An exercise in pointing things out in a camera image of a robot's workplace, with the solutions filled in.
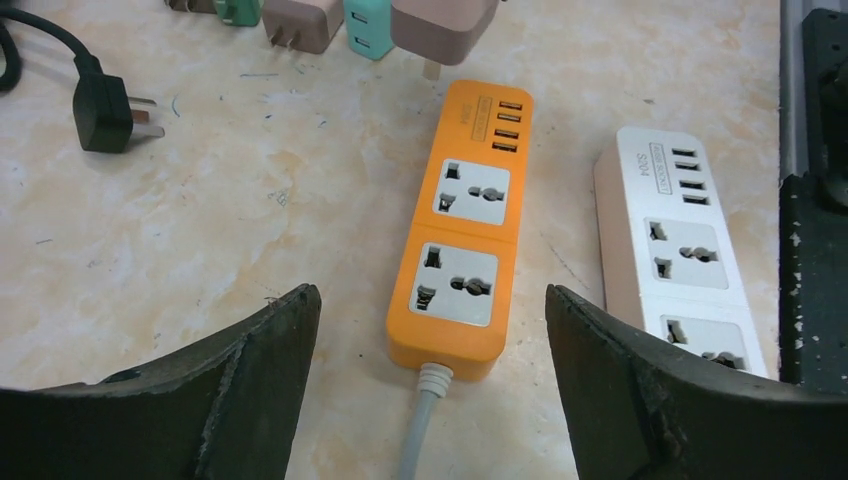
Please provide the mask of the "white power strip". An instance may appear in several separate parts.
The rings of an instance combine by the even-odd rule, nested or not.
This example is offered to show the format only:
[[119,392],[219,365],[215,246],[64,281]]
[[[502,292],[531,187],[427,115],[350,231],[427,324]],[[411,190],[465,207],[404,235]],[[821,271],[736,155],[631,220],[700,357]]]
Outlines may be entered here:
[[594,165],[605,309],[698,357],[766,377],[703,144],[620,128]]

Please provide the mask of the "pink usb plug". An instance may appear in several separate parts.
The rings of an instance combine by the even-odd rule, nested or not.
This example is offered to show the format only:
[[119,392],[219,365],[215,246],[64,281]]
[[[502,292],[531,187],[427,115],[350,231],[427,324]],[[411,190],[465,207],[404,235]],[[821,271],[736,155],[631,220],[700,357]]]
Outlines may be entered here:
[[214,0],[164,0],[164,4],[178,12],[202,14],[216,13]]
[[266,0],[262,22],[271,45],[322,54],[344,20],[341,0]]

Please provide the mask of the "teal usb plug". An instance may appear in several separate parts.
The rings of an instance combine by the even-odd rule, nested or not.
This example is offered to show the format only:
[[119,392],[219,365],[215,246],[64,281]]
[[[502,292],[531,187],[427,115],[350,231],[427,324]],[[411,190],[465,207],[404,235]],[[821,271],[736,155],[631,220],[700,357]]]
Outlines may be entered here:
[[344,0],[343,7],[352,51],[378,61],[394,48],[390,33],[390,0]]

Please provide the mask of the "orange power strip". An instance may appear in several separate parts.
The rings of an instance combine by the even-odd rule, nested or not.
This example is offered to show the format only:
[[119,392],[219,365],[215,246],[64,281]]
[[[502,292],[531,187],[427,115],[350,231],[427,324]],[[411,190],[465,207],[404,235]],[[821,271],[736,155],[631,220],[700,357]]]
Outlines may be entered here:
[[533,108],[518,87],[449,86],[386,315],[395,364],[477,382],[502,354]]

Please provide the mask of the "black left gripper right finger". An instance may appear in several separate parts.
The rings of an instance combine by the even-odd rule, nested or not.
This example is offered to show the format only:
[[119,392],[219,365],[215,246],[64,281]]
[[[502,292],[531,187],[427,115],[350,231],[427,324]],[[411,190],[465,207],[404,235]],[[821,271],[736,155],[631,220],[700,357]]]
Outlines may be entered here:
[[847,399],[711,362],[562,285],[545,319],[582,479],[843,479]]

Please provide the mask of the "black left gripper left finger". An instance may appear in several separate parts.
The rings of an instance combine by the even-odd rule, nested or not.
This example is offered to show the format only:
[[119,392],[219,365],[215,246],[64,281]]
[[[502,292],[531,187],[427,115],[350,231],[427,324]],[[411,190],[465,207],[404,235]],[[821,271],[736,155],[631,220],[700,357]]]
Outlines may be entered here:
[[282,479],[322,300],[302,284],[96,384],[1,392],[5,479]]

